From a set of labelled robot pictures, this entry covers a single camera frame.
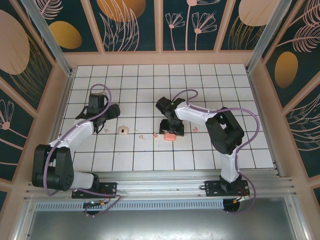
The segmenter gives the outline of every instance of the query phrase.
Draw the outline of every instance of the white grid mat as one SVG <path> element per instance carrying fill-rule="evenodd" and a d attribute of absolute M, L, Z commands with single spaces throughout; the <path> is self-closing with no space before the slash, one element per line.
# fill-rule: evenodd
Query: white grid mat
<path fill-rule="evenodd" d="M 249 81 L 242 64 L 110 65 L 79 66 L 68 100 L 60 134 L 74 122 L 89 100 L 89 89 L 105 84 L 112 103 L 121 114 L 108 120 L 104 130 L 87 138 L 73 154 L 73 167 L 84 172 L 162 171 L 220 169 L 219 153 L 213 148 L 206 127 L 184 122 L 185 135 L 164 141 L 159 132 L 164 116 L 156 109 L 161 97 L 172 99 L 185 89 L 196 89 L 194 105 L 209 109 L 242 107 L 258 116 Z M 98 87 L 93 92 L 103 92 Z M 184 93 L 179 97 L 187 99 Z M 247 113 L 233 113 L 245 133 L 243 143 L 254 134 L 256 123 Z M 129 128 L 128 135 L 117 134 Z M 257 138 L 239 153 L 242 169 L 274 168 L 262 127 Z"/>

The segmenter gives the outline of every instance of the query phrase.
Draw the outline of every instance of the small pink object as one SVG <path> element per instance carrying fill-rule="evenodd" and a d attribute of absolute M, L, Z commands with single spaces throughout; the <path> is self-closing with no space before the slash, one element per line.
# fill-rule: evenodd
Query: small pink object
<path fill-rule="evenodd" d="M 173 142 L 176 140 L 176 138 L 177 138 L 177 136 L 173 133 L 166 132 L 164 134 L 164 140 L 166 140 L 166 141 Z"/>

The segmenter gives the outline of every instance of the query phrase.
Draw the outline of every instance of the small beige object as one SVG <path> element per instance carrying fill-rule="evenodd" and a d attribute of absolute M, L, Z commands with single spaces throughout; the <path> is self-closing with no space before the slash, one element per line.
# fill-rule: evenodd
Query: small beige object
<path fill-rule="evenodd" d="M 129 133 L 129 128 L 126 126 L 121 126 L 118 128 L 118 134 L 127 135 Z"/>

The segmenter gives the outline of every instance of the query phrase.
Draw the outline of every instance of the gray metal floor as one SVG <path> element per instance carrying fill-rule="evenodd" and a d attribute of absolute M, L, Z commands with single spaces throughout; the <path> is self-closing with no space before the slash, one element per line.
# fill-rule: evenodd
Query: gray metal floor
<path fill-rule="evenodd" d="M 239 215 L 221 209 L 110 211 L 97 218 L 82 212 L 35 212 L 29 234 L 30 240 L 296 239 L 281 198 L 257 199 Z"/>

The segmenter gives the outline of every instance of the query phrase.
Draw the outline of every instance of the yellow oval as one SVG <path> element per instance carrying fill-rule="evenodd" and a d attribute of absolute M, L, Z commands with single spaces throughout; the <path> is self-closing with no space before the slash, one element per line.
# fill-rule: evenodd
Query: yellow oval
<path fill-rule="evenodd" d="M 282 53 L 275 64 L 274 78 L 276 84 L 285 89 L 294 81 L 298 71 L 298 59 L 292 52 Z"/>
<path fill-rule="evenodd" d="M 101 11 L 110 19 L 116 22 L 128 22 L 130 17 L 125 17 L 126 5 L 129 13 L 130 9 L 136 18 L 139 18 L 146 9 L 146 0 L 96 0 Z"/>
<path fill-rule="evenodd" d="M 28 35 L 9 13 L 0 10 L 0 69 L 12 75 L 21 74 L 30 57 Z"/>
<path fill-rule="evenodd" d="M 241 0 L 239 17 L 245 25 L 258 27 L 269 22 L 279 0 Z"/>
<path fill-rule="evenodd" d="M 81 46 L 82 38 L 78 30 L 66 21 L 55 21 L 49 26 L 57 43 L 65 49 Z"/>

